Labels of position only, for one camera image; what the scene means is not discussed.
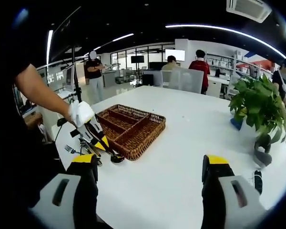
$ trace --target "person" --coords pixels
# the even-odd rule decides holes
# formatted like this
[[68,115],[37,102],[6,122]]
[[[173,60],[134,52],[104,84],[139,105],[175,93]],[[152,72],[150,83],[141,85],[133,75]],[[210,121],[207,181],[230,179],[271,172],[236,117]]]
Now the person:
[[90,85],[92,94],[95,96],[94,101],[96,103],[103,100],[103,78],[101,69],[104,69],[101,61],[97,58],[91,59],[86,62],[85,68],[87,70],[86,84]]
[[196,51],[197,60],[193,61],[189,69],[193,70],[199,70],[204,72],[204,77],[202,81],[202,87],[201,87],[201,94],[205,94],[208,90],[209,82],[208,82],[208,74],[210,74],[210,67],[207,62],[204,61],[205,52],[202,50]]
[[177,67],[176,58],[174,56],[168,56],[167,57],[167,64],[162,67],[162,70],[171,71],[175,67]]
[[286,107],[286,59],[283,60],[280,68],[273,72],[272,83],[277,87],[278,93]]
[[43,188],[48,171],[47,152],[32,136],[18,111],[13,93],[15,84],[31,102],[65,117],[69,122],[69,104],[42,81],[30,63],[21,39],[0,38],[0,227],[42,228],[28,213]]

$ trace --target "red shirt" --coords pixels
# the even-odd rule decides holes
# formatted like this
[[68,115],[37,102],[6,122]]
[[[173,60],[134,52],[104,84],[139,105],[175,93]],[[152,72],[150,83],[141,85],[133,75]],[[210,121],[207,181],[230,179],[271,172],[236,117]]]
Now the red shirt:
[[209,86],[208,74],[210,74],[210,67],[207,62],[204,61],[193,61],[189,69],[199,70],[204,72],[204,78],[202,80],[202,88],[206,89]]

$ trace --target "white glove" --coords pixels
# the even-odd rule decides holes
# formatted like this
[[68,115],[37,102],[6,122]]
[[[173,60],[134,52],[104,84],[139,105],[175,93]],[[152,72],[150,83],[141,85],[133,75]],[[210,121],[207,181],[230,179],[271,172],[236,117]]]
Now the white glove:
[[85,101],[79,103],[78,100],[75,100],[70,104],[68,114],[76,127],[79,128],[94,116],[94,111]]

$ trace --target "air conditioner vent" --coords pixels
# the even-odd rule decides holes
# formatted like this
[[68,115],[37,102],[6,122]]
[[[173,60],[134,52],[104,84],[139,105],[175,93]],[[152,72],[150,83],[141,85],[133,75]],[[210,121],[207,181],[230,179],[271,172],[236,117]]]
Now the air conditioner vent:
[[271,8],[260,0],[226,0],[226,10],[258,23],[262,23],[271,13]]

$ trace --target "ceiling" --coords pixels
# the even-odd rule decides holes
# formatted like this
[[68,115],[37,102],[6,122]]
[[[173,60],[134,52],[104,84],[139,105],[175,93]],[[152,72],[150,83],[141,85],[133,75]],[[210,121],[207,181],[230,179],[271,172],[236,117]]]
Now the ceiling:
[[[104,5],[100,1],[53,7],[31,4],[23,6],[28,12],[28,17],[17,28],[17,34],[30,50],[31,61],[36,67],[46,63],[47,36],[51,29],[54,30],[51,61],[70,58],[71,53],[65,52],[72,45],[81,47],[76,52],[76,56],[80,56],[98,46],[102,47],[97,53],[103,53],[136,45],[173,42],[175,39],[187,38],[236,46],[278,62],[281,57],[273,50],[238,34],[206,28],[167,29],[165,25],[195,23],[226,27],[257,37],[286,55],[286,23],[283,19],[286,19],[286,4],[282,4],[284,1],[280,0],[279,4],[275,0],[269,2],[273,12],[263,23],[226,12],[225,0],[212,3],[193,1],[186,4],[115,2],[112,5]],[[9,21],[15,19],[20,9],[13,7],[9,10]],[[134,33],[134,36],[111,42],[129,33]]]

